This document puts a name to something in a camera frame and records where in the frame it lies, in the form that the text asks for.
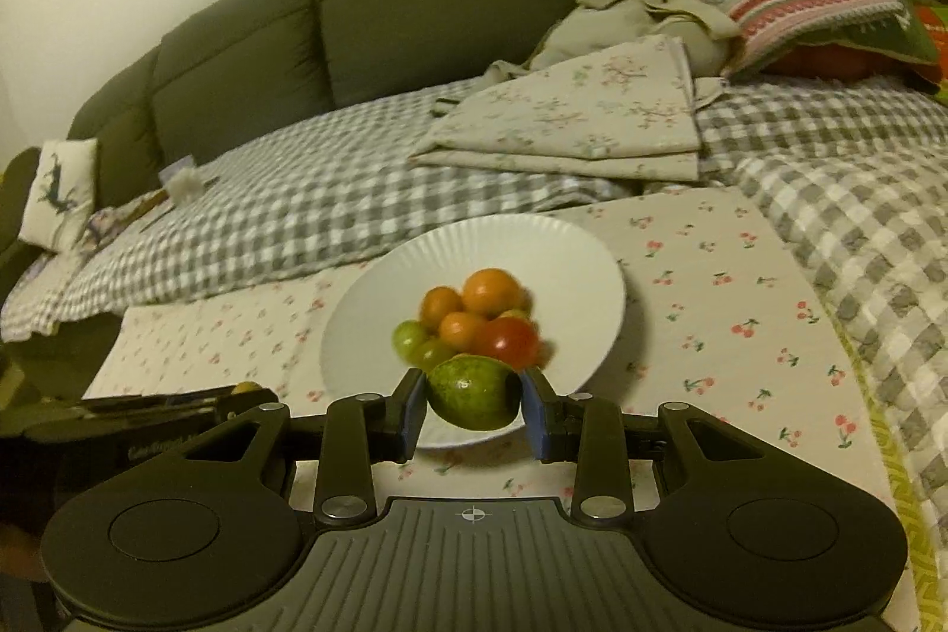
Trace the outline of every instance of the green sofa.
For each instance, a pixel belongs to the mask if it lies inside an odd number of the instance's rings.
[[[523,61],[574,2],[220,0],[92,95],[68,137],[98,138],[98,203],[118,206],[158,188],[158,170],[186,154],[206,163],[334,108]],[[38,158],[23,151],[0,187],[0,301],[40,255],[17,241]],[[41,393],[71,399],[119,329],[100,315],[4,348]]]

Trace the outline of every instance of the cherry print tablecloth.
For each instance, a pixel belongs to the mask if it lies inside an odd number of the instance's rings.
[[[626,412],[684,400],[894,505],[850,359],[793,257],[733,189],[693,189],[564,210],[624,270],[626,320],[588,390]],[[130,310],[87,396],[205,389],[253,379],[294,415],[332,399],[319,343],[346,288],[369,264],[328,269],[190,305]],[[637,508],[654,506],[648,462],[630,462]],[[312,506],[315,463],[300,464],[291,503]],[[374,468],[390,495],[559,495],[575,467],[530,459],[523,432]],[[920,623],[910,567],[886,619]]]

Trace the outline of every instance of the metal screw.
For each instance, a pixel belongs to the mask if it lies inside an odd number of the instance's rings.
[[[363,514],[368,507],[357,495],[334,495],[322,503],[322,513],[334,520],[351,520]]]
[[[610,520],[626,513],[626,505],[614,495],[593,495],[579,505],[586,517]]]

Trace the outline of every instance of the round pad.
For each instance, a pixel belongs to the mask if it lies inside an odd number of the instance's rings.
[[[771,560],[809,560],[836,543],[836,520],[813,504],[763,498],[737,507],[727,520],[731,538]]]
[[[212,509],[172,498],[125,509],[109,528],[109,539],[129,557],[146,563],[164,563],[199,553],[219,530],[220,523]]]
[[[686,602],[736,624],[793,629],[888,601],[907,548],[885,504],[838,480],[764,493],[718,470],[668,495],[643,532],[659,576]]]
[[[111,488],[69,501],[43,538],[60,597],[102,626],[190,629],[270,591],[300,553],[295,514],[259,483],[225,479],[212,487],[208,475],[202,466],[193,485],[160,492],[119,488],[116,477]]]

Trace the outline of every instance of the lime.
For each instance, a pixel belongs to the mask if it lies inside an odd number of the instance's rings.
[[[501,429],[520,411],[520,378],[496,359],[459,354],[428,373],[428,404],[461,429]]]
[[[401,357],[402,362],[414,367],[412,355],[428,338],[430,338],[428,331],[423,328],[421,322],[407,319],[392,331],[392,348]]]
[[[430,338],[411,353],[409,363],[413,367],[420,367],[421,370],[430,373],[435,367],[441,365],[441,362],[447,362],[456,353],[458,352],[444,343],[441,338]]]

